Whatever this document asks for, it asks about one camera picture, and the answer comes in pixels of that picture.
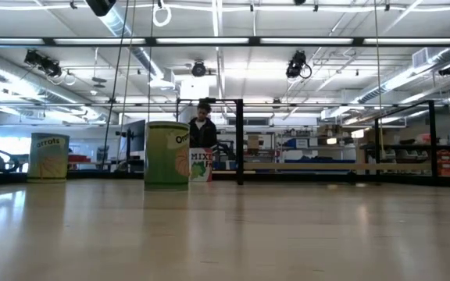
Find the black pole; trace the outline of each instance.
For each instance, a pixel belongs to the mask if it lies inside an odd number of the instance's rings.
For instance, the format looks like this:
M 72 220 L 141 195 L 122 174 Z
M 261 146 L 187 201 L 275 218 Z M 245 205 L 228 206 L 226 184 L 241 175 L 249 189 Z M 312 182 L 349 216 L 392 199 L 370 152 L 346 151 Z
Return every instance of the black pole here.
M 374 120 L 374 158 L 376 159 L 376 164 L 380 164 L 380 120 L 376 118 Z M 380 175 L 380 170 L 376 170 L 376 175 Z
M 235 122 L 235 142 L 236 142 L 236 164 L 235 175 L 237 184 L 244 184 L 244 101 L 238 99 L 236 101 L 236 122 Z
M 177 122 L 178 122 L 178 114 L 180 114 L 180 113 L 178 112 L 179 107 L 180 107 L 180 99 L 177 98 Z
M 437 164 L 437 126 L 435 125 L 435 102 L 428 101 L 428 114 L 430 118 L 430 160 L 431 160 L 431 176 L 435 180 L 438 177 Z
M 133 135 L 133 132 L 131 129 L 128 129 L 126 131 L 126 166 L 127 170 L 129 172 L 130 170 L 130 157 L 131 157 L 131 136 Z

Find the label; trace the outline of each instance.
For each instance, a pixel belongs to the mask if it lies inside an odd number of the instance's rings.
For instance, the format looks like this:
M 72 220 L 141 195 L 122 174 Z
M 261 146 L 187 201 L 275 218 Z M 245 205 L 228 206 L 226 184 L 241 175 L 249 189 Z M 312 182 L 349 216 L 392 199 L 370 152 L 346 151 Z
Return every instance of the label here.
M 309 140 L 296 139 L 296 148 L 309 148 Z
M 190 150 L 190 180 L 209 182 L 213 172 L 213 151 L 211 148 L 191 148 Z

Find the green snack canister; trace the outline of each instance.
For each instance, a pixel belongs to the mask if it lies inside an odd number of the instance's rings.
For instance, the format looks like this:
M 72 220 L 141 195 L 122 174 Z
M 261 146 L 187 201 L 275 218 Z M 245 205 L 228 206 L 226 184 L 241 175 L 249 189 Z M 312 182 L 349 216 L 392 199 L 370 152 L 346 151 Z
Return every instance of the green snack canister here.
M 30 138 L 29 183 L 64 183 L 69 162 L 69 136 L 32 133 Z
M 147 123 L 146 190 L 188 190 L 189 130 L 189 125 L 184 123 Z

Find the white ceiling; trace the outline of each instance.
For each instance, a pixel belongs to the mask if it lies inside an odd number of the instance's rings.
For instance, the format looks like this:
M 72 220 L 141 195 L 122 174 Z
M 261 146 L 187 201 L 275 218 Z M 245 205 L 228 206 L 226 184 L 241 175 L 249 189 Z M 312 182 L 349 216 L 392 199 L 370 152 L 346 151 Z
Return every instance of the white ceiling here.
M 38 6 L 42 5 L 68 5 L 64 0 L 0 0 L 0 6 Z M 391 0 L 393 6 L 408 7 L 413 0 Z M 118 5 L 125 5 L 126 1 L 118 1 Z M 249 0 L 223 0 L 224 8 L 248 7 Z M 371 6 L 370 0 L 319 0 L 319 5 L 349 7 Z M 152 4 L 152 1 L 138 0 L 137 4 Z M 211 0 L 170 1 L 166 4 L 211 7 Z M 292 5 L 291 0 L 255 0 L 255 5 Z M 450 0 L 424 0 L 418 9 L 430 9 L 450 6 Z M 132 22 L 132 9 L 128 10 L 128 23 Z M 377 25 L 380 36 L 435 36 L 450 37 L 450 11 L 444 12 L 411 12 L 396 23 L 386 34 L 386 30 L 403 12 L 391 10 L 379 11 Z M 212 13 L 207 11 L 193 11 L 187 9 L 172 9 L 173 17 L 164 27 L 152 25 L 152 12 L 150 8 L 136 8 L 134 33 L 137 36 L 213 36 Z M 163 12 L 158 18 L 163 20 Z M 255 32 L 258 36 L 328 36 L 334 25 L 341 20 L 333 32 L 333 36 L 375 36 L 375 18 L 373 12 L 297 12 L 297 11 L 257 11 L 255 12 Z M 220 36 L 252 36 L 253 13 L 224 12 L 221 23 Z M 112 36 L 95 14 L 87 8 L 34 10 L 34 11 L 3 11 L 0 10 L 0 37 L 110 37 Z M 420 48 L 380 48 L 380 74 L 387 74 L 411 63 L 411 54 Z M 319 101 L 319 102 L 347 102 L 353 99 L 359 91 L 369 85 L 377 85 L 377 50 L 375 48 L 356 48 L 346 50 L 343 48 L 322 48 L 314 60 L 310 62 L 313 67 L 313 76 L 303 84 L 299 84 L 287 92 L 290 84 L 284 75 L 288 60 L 296 50 L 304 50 L 310 57 L 317 48 L 268 48 L 268 47 L 226 47 L 221 48 L 224 57 L 225 92 L 227 98 L 244 98 L 246 101 L 272 101 L 273 98 L 284 97 L 291 102 Z M 106 88 L 96 96 L 90 94 L 92 89 L 93 69 L 95 64 L 95 50 L 92 48 L 40 48 L 40 53 L 60 61 L 60 65 L 77 76 L 73 86 L 63 87 L 92 101 L 107 101 L 112 95 L 115 65 L 118 48 L 100 48 L 96 76 L 108 80 Z M 155 63 L 161 68 L 171 68 L 177 74 L 177 80 L 189 78 L 185 64 L 193 63 L 196 59 L 204 60 L 208 68 L 216 69 L 216 49 L 214 47 L 159 47 L 147 51 L 152 55 Z M 23 68 L 27 50 L 25 48 L 0 48 L 0 56 Z M 317 90 L 326 79 L 332 77 L 355 54 L 355 60 L 342 74 L 334 78 L 325 87 Z M 123 66 L 117 80 L 116 96 L 122 97 L 127 92 L 130 101 L 144 101 L 149 94 L 146 71 L 136 59 L 131 59 L 131 71 L 126 70 L 128 52 L 124 48 L 121 53 L 120 65 Z M 211 86 L 211 95 L 217 96 L 216 78 L 207 77 Z M 415 94 L 425 88 L 431 87 L 432 79 L 425 76 L 420 83 L 402 87 L 399 90 L 407 94 Z M 159 91 L 151 89 L 150 94 L 155 97 L 153 101 L 165 101 L 165 95 L 174 100 L 172 91 Z M 393 101 L 393 94 L 388 94 Z

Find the ceiling beam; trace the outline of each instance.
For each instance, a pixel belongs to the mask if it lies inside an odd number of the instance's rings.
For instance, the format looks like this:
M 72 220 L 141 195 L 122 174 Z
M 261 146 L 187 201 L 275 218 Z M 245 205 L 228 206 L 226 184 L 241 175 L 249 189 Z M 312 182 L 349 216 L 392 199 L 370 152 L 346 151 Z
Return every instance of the ceiling beam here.
M 0 37 L 0 48 L 113 48 L 131 38 Z M 450 47 L 450 37 L 379 37 L 379 47 Z M 360 47 L 375 48 L 375 37 L 133 37 L 132 47 Z

